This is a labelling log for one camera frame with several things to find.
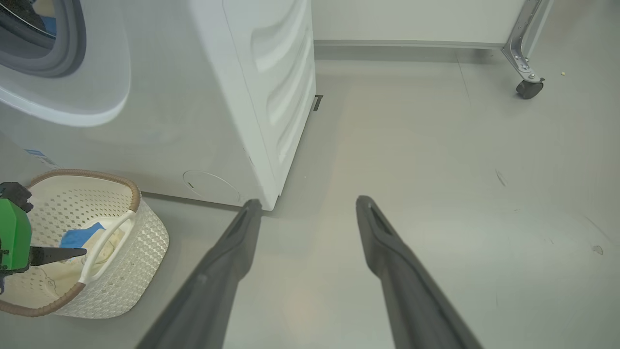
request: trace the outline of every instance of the green device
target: green device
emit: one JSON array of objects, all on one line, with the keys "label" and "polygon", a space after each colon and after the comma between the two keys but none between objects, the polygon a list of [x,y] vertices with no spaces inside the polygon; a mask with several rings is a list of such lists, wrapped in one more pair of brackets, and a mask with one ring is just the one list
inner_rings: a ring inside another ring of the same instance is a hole
[{"label": "green device", "polygon": [[0,184],[0,294],[4,278],[39,266],[86,254],[84,248],[30,246],[32,229],[26,213],[32,194],[19,183]]},{"label": "green device", "polygon": [[8,199],[0,199],[0,270],[28,266],[32,230],[26,212]]}]

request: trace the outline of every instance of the basket handle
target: basket handle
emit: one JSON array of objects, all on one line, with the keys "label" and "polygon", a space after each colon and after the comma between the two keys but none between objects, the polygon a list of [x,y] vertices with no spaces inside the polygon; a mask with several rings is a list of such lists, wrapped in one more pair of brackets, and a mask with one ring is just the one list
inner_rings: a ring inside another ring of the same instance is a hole
[{"label": "basket handle", "polygon": [[105,264],[101,267],[101,269],[97,272],[97,274],[91,275],[92,269],[95,266],[95,262],[97,261],[97,257],[99,256],[99,253],[101,253],[101,250],[104,249],[105,243],[108,242],[110,237],[112,237],[112,234],[114,234],[114,232],[116,232],[118,228],[123,223],[125,223],[125,221],[127,221],[128,219],[134,218],[135,215],[136,215],[135,212],[129,210],[127,211],[127,213],[120,216],[118,220],[111,227],[105,229],[103,236],[101,236],[99,240],[95,243],[95,247],[93,247],[93,249],[89,251],[89,256],[86,259],[86,263],[84,264],[84,267],[82,269],[82,274],[80,275],[80,278],[79,278],[80,283],[89,284],[91,281],[95,281],[103,275],[105,270],[110,266],[110,264],[116,257],[118,251],[121,249],[121,247],[127,240],[127,236],[129,236],[131,231],[125,232],[125,236],[121,239],[118,246],[116,246],[110,258],[108,258],[108,260],[105,261]]}]

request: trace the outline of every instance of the floor stain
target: floor stain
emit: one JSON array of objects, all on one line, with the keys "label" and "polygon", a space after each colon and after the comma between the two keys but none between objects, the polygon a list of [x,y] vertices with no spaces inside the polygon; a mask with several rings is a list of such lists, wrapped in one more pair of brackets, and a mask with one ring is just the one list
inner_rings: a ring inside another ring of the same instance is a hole
[{"label": "floor stain", "polygon": [[500,183],[503,186],[506,186],[506,180],[504,179],[503,174],[501,172],[497,171],[497,169],[495,169],[495,174],[497,175],[497,179],[500,180]]}]

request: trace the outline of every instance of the washing machine door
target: washing machine door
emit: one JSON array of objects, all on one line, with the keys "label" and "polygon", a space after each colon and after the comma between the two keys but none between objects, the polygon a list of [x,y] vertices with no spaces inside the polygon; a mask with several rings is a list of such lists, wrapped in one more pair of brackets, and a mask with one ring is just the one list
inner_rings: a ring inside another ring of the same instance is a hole
[{"label": "washing machine door", "polygon": [[130,56],[117,0],[0,0],[0,101],[57,124],[118,115]]}]

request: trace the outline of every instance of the label sticker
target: label sticker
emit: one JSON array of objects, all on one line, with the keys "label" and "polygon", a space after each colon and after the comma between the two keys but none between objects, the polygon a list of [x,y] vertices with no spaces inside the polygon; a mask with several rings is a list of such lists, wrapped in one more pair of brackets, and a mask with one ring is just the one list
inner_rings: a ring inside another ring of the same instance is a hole
[{"label": "label sticker", "polygon": [[28,154],[34,156],[35,158],[39,159],[40,162],[42,162],[43,164],[45,164],[45,166],[53,169],[53,170],[58,170],[62,167],[56,165],[56,163],[54,161],[51,161],[50,158],[48,158],[47,156],[45,156],[45,154],[43,154],[42,152],[38,151],[38,150],[32,150],[32,149],[24,149]]}]

